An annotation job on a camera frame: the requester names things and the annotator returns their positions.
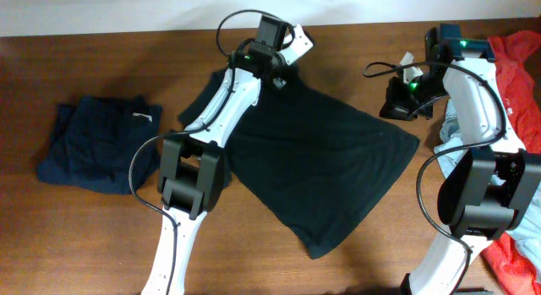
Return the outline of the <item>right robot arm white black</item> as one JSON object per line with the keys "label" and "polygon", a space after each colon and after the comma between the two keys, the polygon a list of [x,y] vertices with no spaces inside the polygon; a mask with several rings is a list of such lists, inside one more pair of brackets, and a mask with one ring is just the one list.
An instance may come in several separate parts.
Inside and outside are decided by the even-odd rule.
{"label": "right robot arm white black", "polygon": [[394,76],[380,116],[430,118],[434,102],[448,96],[462,143],[427,160],[459,155],[438,194],[436,238],[421,264],[405,275],[400,292],[455,294],[473,260],[519,226],[540,183],[540,156],[527,151],[505,113],[488,41],[465,39],[459,25],[441,24],[426,33],[424,47],[428,73],[411,54],[388,65]]}

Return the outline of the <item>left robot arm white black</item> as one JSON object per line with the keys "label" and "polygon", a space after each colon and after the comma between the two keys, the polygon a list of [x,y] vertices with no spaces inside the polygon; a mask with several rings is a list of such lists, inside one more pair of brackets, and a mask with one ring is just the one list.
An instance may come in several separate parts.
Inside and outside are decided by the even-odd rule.
{"label": "left robot arm white black", "polygon": [[144,294],[182,294],[199,227],[225,185],[225,147],[243,114],[257,105],[263,85],[312,49],[301,25],[262,13],[255,38],[227,56],[227,68],[202,113],[180,132],[162,134],[157,190],[161,234]]}

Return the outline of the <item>black t-shirt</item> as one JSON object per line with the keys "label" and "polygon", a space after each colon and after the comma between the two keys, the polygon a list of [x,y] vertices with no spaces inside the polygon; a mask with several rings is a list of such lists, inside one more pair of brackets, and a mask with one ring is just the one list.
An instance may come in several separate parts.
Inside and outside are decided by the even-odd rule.
{"label": "black t-shirt", "polygon": [[224,182],[238,178],[318,259],[378,204],[419,143],[294,77],[263,87],[242,115],[225,148]]}

